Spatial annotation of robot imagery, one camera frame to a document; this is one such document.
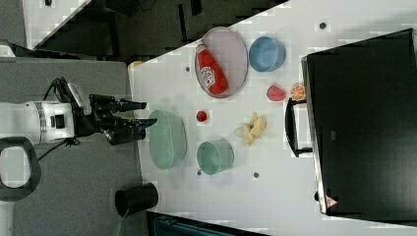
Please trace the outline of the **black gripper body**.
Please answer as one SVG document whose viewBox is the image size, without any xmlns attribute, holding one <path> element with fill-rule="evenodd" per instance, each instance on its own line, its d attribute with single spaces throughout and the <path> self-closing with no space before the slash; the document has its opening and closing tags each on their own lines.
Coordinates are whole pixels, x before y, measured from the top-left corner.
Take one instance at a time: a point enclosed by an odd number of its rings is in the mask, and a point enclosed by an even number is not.
<svg viewBox="0 0 417 236">
<path fill-rule="evenodd" d="M 133 142 L 130 120 L 114 115 L 114 112 L 120 112 L 120 99 L 110 95 L 90 94 L 90 114 L 79 111 L 75 115 L 75 136 L 80 138 L 101 133 L 112 146 Z"/>
</svg>

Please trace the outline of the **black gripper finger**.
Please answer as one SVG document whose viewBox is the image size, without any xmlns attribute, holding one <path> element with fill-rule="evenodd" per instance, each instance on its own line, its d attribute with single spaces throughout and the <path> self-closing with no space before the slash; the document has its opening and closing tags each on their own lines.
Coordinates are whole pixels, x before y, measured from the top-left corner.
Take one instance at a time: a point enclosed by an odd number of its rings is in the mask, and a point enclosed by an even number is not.
<svg viewBox="0 0 417 236">
<path fill-rule="evenodd" d="M 119 100 L 120 112 L 145 109 L 146 107 L 147 107 L 147 104 L 145 102 L 137 102 L 137 101 L 131 101 L 131 100 L 126 100 L 126 99 Z"/>
<path fill-rule="evenodd" d="M 146 137 L 146 129 L 157 122 L 156 118 L 152 119 L 133 119 L 130 121 L 132 128 L 131 139 L 134 141 L 143 140 Z"/>
</svg>

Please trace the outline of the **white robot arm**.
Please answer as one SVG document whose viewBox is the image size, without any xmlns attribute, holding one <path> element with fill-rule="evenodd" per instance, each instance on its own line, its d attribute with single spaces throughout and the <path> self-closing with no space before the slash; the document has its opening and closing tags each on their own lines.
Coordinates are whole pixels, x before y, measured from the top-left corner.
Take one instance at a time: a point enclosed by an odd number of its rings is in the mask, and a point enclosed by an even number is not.
<svg viewBox="0 0 417 236">
<path fill-rule="evenodd" d="M 91 94 L 89 105 L 77 101 L 28 101 L 1 104 L 1 136 L 25 137 L 33 145 L 53 144 L 103 134 L 108 142 L 121 145 L 142 140 L 155 118 L 128 119 L 119 112 L 144 109 L 144 102 Z"/>
</svg>

